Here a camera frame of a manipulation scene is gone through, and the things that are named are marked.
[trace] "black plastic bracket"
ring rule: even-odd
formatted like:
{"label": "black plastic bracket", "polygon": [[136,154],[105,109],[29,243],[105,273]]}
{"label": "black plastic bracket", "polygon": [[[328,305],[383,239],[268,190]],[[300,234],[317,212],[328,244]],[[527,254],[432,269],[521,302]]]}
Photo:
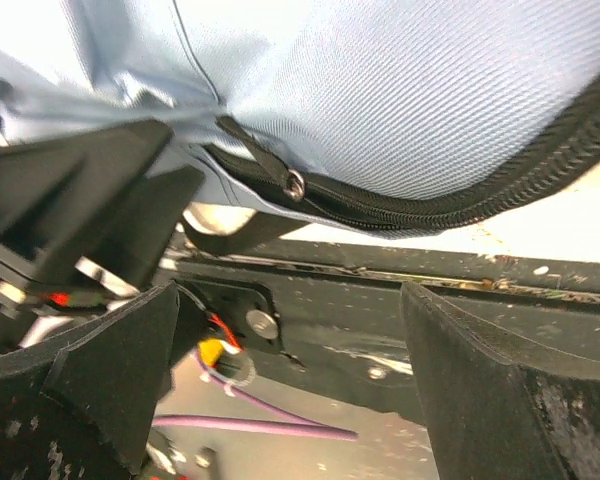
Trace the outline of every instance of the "black plastic bracket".
{"label": "black plastic bracket", "polygon": [[[285,240],[246,252],[239,260],[174,258],[171,269],[161,270],[156,281],[175,279],[195,286],[197,279],[206,278],[260,285],[280,315],[284,349],[280,355],[249,348],[259,375],[424,424],[400,310],[401,286],[407,278],[430,282],[427,288],[438,297],[506,330],[600,361],[600,302],[561,297],[598,297],[586,291],[569,295],[578,287],[569,279],[586,276],[594,267],[600,272],[600,265],[548,263],[551,271],[568,273],[564,283],[569,290],[562,291],[555,285],[547,290],[541,283],[545,280],[533,275],[544,262]],[[478,279],[497,280],[502,269],[510,271],[506,279],[511,288],[461,288],[464,282],[478,283],[471,278],[474,265]],[[445,279],[444,269],[459,273]]]}
{"label": "black plastic bracket", "polygon": [[211,306],[243,346],[266,353],[280,353],[283,350],[280,334],[275,338],[264,338],[247,322],[247,314],[257,310],[275,322],[278,333],[281,333],[279,315],[275,311],[271,292],[265,287],[255,283],[209,277],[189,277],[179,280],[178,283],[192,290],[206,305]]}
{"label": "black plastic bracket", "polygon": [[204,178],[191,166],[152,173],[171,137],[145,120],[0,148],[0,352],[37,314],[102,313],[116,298],[76,270],[82,257],[150,286]]}

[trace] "metal grommet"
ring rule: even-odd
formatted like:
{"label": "metal grommet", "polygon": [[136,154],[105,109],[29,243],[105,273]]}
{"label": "metal grommet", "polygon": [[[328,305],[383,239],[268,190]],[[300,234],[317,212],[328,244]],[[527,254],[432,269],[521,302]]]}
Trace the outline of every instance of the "metal grommet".
{"label": "metal grommet", "polygon": [[299,202],[304,198],[306,193],[306,184],[304,177],[297,170],[289,169],[289,179],[287,180],[287,188],[283,190],[285,195],[294,202]]}
{"label": "metal grommet", "polygon": [[382,380],[387,376],[387,369],[381,366],[375,365],[369,368],[369,378],[372,380]]}
{"label": "metal grommet", "polygon": [[193,458],[196,462],[196,465],[206,470],[215,463],[216,452],[209,447],[202,447]]}
{"label": "metal grommet", "polygon": [[258,336],[267,340],[275,340],[280,334],[278,323],[271,315],[261,310],[249,310],[247,323]]}

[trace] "wire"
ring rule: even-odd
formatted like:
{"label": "wire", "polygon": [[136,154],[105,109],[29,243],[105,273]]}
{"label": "wire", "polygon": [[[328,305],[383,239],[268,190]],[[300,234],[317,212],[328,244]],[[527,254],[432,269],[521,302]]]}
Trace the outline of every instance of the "wire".
{"label": "wire", "polygon": [[206,363],[202,361],[199,350],[197,351],[197,356],[194,353],[193,357],[196,359],[196,362],[198,362],[198,365],[200,365],[200,368],[204,370],[203,375],[207,375],[209,381],[213,381],[216,385],[223,386],[225,390],[228,390],[227,393],[234,397],[236,396],[235,387],[246,387],[251,382],[253,382],[257,375],[256,366],[253,363],[251,357],[247,357],[247,362],[249,364],[247,367],[248,374],[247,378],[245,378],[244,380],[236,380],[235,378],[225,377],[220,372],[218,372],[218,370],[216,370],[215,367],[209,367]]}
{"label": "wire", "polygon": [[236,397],[242,398],[243,400],[251,403],[252,405],[255,405],[256,407],[266,410],[267,412],[272,413],[274,415],[278,415],[279,417],[289,420],[291,422],[301,423],[304,425],[325,426],[322,423],[314,422],[313,420],[309,420],[308,418],[301,417],[300,415],[296,415],[295,413],[291,413],[286,410],[283,410],[282,408],[278,408],[275,405],[271,405],[270,403],[267,403],[264,400],[260,400],[258,397],[254,397],[253,395],[245,392],[244,390],[232,386],[230,380],[225,380],[225,377],[223,377],[214,369],[204,364],[204,362],[200,358],[200,352],[196,352],[194,354],[194,358],[198,362],[198,365],[200,365],[200,368],[202,368],[202,370],[209,375],[213,383],[225,389],[229,388],[231,393],[234,394]]}
{"label": "wire", "polygon": [[238,339],[236,338],[236,336],[233,334],[233,332],[227,326],[227,324],[224,323],[222,320],[220,320],[220,317],[218,317],[217,314],[211,313],[209,315],[209,320],[212,323],[218,325],[222,329],[222,331],[224,332],[224,334],[227,336],[227,339],[229,339],[229,343],[231,345],[233,345],[234,347],[239,348],[240,350],[242,350],[242,347],[240,346],[240,343],[238,343]]}
{"label": "wire", "polygon": [[[210,313],[209,320],[219,326],[226,334],[229,342],[234,347],[242,350],[237,339],[231,332],[231,329],[218,317],[217,314],[209,312],[205,304],[193,294],[190,290],[186,289],[182,285],[177,285],[179,291],[189,297],[200,310]],[[213,368],[205,365],[200,357],[200,351],[196,349],[194,353],[196,362],[208,376],[208,378],[216,385],[225,389],[225,392],[236,397],[240,397],[243,400],[257,406],[269,413],[277,415],[281,418],[289,420],[289,423],[285,422],[272,422],[267,420],[250,420],[241,418],[223,418],[223,417],[207,417],[201,415],[159,415],[154,417],[152,426],[154,427],[198,427],[198,428],[214,428],[219,430],[232,430],[242,432],[253,432],[253,433],[269,433],[278,435],[293,435],[301,437],[313,437],[313,438],[328,438],[332,440],[357,440],[358,434],[351,430],[345,430],[342,428],[332,427],[323,423],[315,422],[308,418],[296,415],[288,412],[281,408],[271,405],[253,395],[237,388],[236,382],[224,377]]]}
{"label": "wire", "polygon": [[183,287],[182,285],[180,285],[179,283],[176,283],[176,288],[184,293],[189,299],[191,299],[191,301],[193,303],[196,304],[196,307],[198,307],[200,310],[202,310],[203,312],[207,312],[207,314],[209,315],[209,321],[215,325],[217,325],[218,327],[220,327],[222,329],[222,331],[224,332],[224,334],[227,336],[227,339],[229,340],[229,343],[242,350],[242,347],[240,346],[240,343],[238,342],[238,339],[236,338],[236,336],[233,334],[233,332],[231,331],[231,329],[227,326],[226,323],[224,323],[220,317],[218,316],[218,314],[211,312],[207,306],[205,305],[205,303],[200,299],[200,297],[198,297],[197,295],[195,295],[191,290],[189,290],[188,288]]}
{"label": "wire", "polygon": [[358,435],[326,425],[270,422],[244,418],[205,417],[201,415],[159,415],[153,419],[154,427],[197,427],[238,432],[269,433],[296,437],[328,438],[331,440],[355,441]]}

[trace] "zipper tab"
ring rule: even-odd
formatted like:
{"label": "zipper tab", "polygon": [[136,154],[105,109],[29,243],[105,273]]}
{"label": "zipper tab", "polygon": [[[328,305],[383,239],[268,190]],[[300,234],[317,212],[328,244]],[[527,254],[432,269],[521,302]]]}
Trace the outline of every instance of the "zipper tab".
{"label": "zipper tab", "polygon": [[232,117],[218,117],[216,125],[225,133],[244,143],[258,165],[262,167],[286,196],[294,202],[299,202],[304,198],[306,185],[304,178],[297,170],[289,168],[282,159],[260,145]]}

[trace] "zipper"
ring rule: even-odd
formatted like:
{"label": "zipper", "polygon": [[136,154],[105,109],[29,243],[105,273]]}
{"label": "zipper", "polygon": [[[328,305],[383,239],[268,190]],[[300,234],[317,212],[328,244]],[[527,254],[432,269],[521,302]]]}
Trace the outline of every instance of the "zipper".
{"label": "zipper", "polygon": [[600,77],[540,137],[487,179],[430,200],[392,198],[297,172],[227,118],[218,125],[256,159],[206,145],[228,173],[267,200],[368,231],[439,231],[477,223],[557,193],[600,162]]}

